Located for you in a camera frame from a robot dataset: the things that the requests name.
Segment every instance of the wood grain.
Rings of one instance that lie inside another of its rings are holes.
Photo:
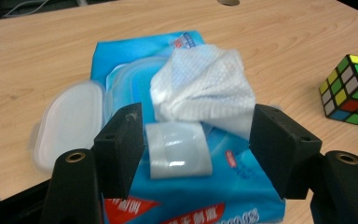
[[[99,41],[198,30],[237,49],[257,102],[282,110],[323,141],[358,155],[358,126],[324,117],[319,85],[358,54],[358,11],[334,0],[126,0],[0,20],[0,198],[49,178],[28,141],[53,97],[90,77]],[[289,201],[283,223],[312,223],[310,197]]]

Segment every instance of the colorful cube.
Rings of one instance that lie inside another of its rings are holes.
[[[319,91],[328,118],[358,125],[358,56],[346,55]]]

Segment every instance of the blue plastic package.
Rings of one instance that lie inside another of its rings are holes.
[[[150,80],[174,48],[203,44],[196,31],[99,43],[91,79],[104,85],[113,111],[142,102],[144,125],[156,122]],[[104,199],[109,223],[256,223],[281,222],[284,200],[248,148],[248,141],[212,128],[207,134],[213,174],[151,179],[146,149],[128,200]]]

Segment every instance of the wet wipes package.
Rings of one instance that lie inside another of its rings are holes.
[[[97,45],[90,79],[106,88],[111,104],[105,106],[112,113],[124,105],[142,103],[147,142],[130,197],[125,201],[104,199],[106,223],[282,221],[285,202],[245,138],[215,127],[205,133],[203,123],[155,119],[150,95],[153,76],[175,48],[203,44],[198,32],[186,31]]]

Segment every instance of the plastic lid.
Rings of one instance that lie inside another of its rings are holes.
[[[46,109],[34,149],[34,161],[48,172],[62,153],[92,148],[103,127],[103,88],[85,81],[63,91]]]

